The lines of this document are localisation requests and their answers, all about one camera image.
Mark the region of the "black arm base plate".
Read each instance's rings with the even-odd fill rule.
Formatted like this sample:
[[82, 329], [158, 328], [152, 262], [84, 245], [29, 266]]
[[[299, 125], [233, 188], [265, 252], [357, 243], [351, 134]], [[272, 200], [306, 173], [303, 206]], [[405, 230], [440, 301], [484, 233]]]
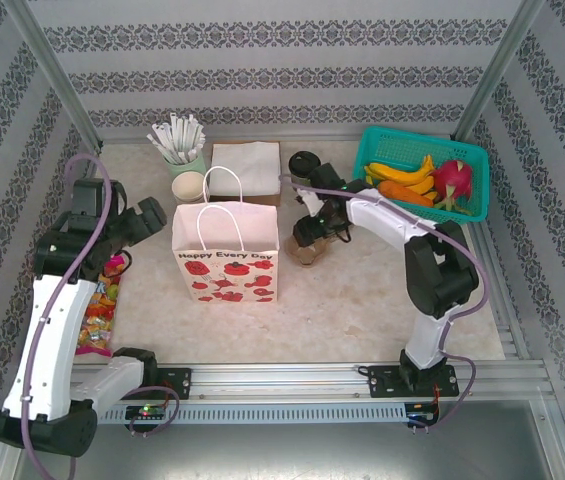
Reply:
[[365, 368], [372, 398], [425, 398], [436, 393], [442, 398], [460, 395], [453, 366], [445, 364], [432, 374], [421, 375], [410, 386], [400, 372], [399, 365], [374, 365]]
[[167, 387], [174, 390], [180, 400], [188, 400], [191, 390], [192, 371], [189, 368], [158, 367], [148, 386], [152, 389], [141, 393], [142, 398], [158, 400], [164, 403], [166, 400], [173, 399], [173, 395], [165, 391], [157, 390], [156, 386]]

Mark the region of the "yellow banana bunch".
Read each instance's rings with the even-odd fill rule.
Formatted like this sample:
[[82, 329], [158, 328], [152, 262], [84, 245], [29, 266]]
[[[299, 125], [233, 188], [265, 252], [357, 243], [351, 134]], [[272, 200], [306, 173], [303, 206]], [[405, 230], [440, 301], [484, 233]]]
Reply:
[[390, 180], [417, 194], [427, 194], [434, 187], [433, 172], [435, 170], [433, 157], [425, 155], [420, 168], [407, 172], [390, 167], [379, 162], [370, 163], [364, 167], [365, 173], [373, 180]]

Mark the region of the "black plastic cup lid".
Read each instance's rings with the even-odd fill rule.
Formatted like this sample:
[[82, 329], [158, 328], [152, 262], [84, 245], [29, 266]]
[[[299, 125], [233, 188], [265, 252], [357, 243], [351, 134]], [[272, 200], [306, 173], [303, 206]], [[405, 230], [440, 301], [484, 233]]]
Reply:
[[320, 158], [316, 154], [305, 150], [294, 153], [288, 162], [290, 173], [295, 172], [296, 174], [303, 174], [306, 177], [320, 166]]

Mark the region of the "small circuit board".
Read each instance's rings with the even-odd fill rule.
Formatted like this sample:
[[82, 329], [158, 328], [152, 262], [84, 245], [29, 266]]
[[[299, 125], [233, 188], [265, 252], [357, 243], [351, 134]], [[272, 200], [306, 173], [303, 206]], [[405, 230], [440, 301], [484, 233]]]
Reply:
[[165, 418], [165, 408], [160, 405], [145, 404], [142, 406], [127, 406], [125, 419], [159, 421]]
[[405, 412], [410, 427], [425, 428], [438, 422], [440, 408], [437, 403], [407, 403]]

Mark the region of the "green paper cup stack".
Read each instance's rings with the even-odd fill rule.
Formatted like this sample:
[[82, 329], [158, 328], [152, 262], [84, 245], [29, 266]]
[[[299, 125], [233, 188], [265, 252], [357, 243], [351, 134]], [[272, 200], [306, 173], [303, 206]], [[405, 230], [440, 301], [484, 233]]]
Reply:
[[199, 203], [203, 200], [204, 175], [196, 171], [179, 174], [171, 184], [178, 204]]

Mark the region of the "aluminium mounting rail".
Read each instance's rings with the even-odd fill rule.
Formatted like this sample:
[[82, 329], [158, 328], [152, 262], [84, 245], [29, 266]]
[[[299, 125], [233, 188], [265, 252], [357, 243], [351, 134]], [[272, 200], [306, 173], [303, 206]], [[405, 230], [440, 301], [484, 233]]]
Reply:
[[[161, 367], [192, 371], [190, 402], [311, 403], [337, 401], [444, 402], [465, 399], [536, 400], [553, 398], [552, 382], [544, 364], [534, 360], [479, 361], [474, 367], [449, 362], [454, 367], [460, 395], [442, 398], [372, 398], [365, 377], [368, 366], [352, 363], [309, 364], [193, 364]], [[143, 365], [134, 359], [116, 359], [110, 365], [78, 364], [44, 368], [31, 376], [29, 396], [43, 412], [58, 413], [73, 400], [90, 399], [98, 409], [116, 403], [145, 400], [137, 387], [143, 382]]]

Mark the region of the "grey metal shelf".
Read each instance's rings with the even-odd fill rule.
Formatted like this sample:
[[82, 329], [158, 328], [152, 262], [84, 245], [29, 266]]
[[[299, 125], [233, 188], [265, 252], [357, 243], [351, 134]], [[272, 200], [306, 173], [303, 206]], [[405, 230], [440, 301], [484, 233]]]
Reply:
[[184, 421], [146, 439], [104, 425], [76, 462], [41, 462], [61, 480], [565, 480], [565, 428], [549, 400], [469, 402], [426, 432], [347, 409], [332, 423]]

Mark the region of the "colourful candy bag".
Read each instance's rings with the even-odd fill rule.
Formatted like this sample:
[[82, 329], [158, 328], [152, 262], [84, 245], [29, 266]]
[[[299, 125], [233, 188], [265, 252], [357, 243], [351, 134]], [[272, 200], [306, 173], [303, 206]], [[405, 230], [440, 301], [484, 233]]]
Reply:
[[113, 356], [111, 340], [120, 283], [123, 274], [132, 264], [126, 250], [119, 250], [100, 272], [96, 289], [86, 307], [76, 345], [76, 354]]

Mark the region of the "aluminium frame post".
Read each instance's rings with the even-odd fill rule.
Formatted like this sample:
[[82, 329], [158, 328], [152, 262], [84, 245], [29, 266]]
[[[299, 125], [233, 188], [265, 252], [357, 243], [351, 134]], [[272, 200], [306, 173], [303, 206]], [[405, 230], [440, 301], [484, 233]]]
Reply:
[[533, 25], [545, 0], [521, 0], [493, 57], [468, 102], [451, 139], [467, 142], [509, 64]]
[[91, 151], [100, 153], [103, 141], [97, 133], [86, 108], [81, 102], [68, 74], [61, 65], [42, 27], [36, 20], [28, 0], [1, 0], [23, 36], [29, 49], [56, 91], [82, 139]]

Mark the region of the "green straw holder cup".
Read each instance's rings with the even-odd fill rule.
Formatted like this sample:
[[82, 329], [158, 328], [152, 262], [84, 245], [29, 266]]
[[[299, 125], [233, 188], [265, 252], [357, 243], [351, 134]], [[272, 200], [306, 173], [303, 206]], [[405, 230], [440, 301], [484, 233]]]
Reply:
[[201, 174], [207, 171], [203, 151], [200, 149], [175, 153], [167, 151], [163, 154], [163, 159], [173, 178], [190, 171]]

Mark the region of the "orange carrot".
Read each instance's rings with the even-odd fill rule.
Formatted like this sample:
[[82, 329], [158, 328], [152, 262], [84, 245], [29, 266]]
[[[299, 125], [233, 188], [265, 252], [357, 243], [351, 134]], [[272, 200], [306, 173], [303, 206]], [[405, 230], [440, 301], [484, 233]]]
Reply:
[[377, 185], [378, 192], [390, 200], [406, 202], [413, 205], [432, 208], [434, 202], [411, 189], [391, 180], [384, 180]]

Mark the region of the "teal plastic basket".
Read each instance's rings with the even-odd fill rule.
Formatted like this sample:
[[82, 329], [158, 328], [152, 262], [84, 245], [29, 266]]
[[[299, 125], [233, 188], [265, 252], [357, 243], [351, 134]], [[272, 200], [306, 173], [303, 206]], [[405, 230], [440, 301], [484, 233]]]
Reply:
[[421, 166], [427, 155], [432, 157], [436, 167], [440, 167], [449, 160], [462, 160], [472, 168], [471, 197], [459, 200], [459, 205], [469, 213], [465, 215], [405, 202], [398, 202], [397, 205], [436, 223], [443, 223], [447, 220], [458, 224], [483, 221], [487, 216], [489, 206], [490, 171], [488, 154], [479, 146], [371, 126], [364, 131], [359, 143], [352, 177], [363, 179], [366, 176], [364, 167], [370, 163], [381, 163], [407, 172], [415, 171]]

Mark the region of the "white red printed paper bag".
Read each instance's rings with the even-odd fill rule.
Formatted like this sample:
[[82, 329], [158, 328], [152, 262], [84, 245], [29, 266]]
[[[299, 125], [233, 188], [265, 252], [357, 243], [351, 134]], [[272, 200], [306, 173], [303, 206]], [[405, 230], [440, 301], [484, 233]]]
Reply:
[[172, 252], [191, 298], [198, 303], [273, 303], [278, 299], [278, 212], [238, 199], [181, 204], [172, 225]]

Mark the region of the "pink dragon fruit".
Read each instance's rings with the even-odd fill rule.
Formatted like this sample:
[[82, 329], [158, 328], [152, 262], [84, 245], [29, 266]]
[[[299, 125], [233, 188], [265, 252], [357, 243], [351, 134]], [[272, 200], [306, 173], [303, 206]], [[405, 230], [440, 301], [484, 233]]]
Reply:
[[473, 170], [467, 163], [456, 159], [446, 161], [432, 173], [432, 177], [438, 195], [438, 201], [434, 204], [436, 209], [472, 215], [458, 204], [460, 198], [470, 200], [472, 196]]

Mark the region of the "brown pulp cup carrier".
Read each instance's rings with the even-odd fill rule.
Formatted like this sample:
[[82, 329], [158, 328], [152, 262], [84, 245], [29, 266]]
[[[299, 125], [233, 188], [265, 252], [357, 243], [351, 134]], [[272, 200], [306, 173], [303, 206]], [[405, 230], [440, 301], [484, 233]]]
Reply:
[[335, 237], [320, 238], [308, 247], [301, 247], [295, 237], [290, 236], [284, 242], [284, 250], [295, 265], [302, 268], [311, 268], [328, 254], [331, 245], [336, 242]]

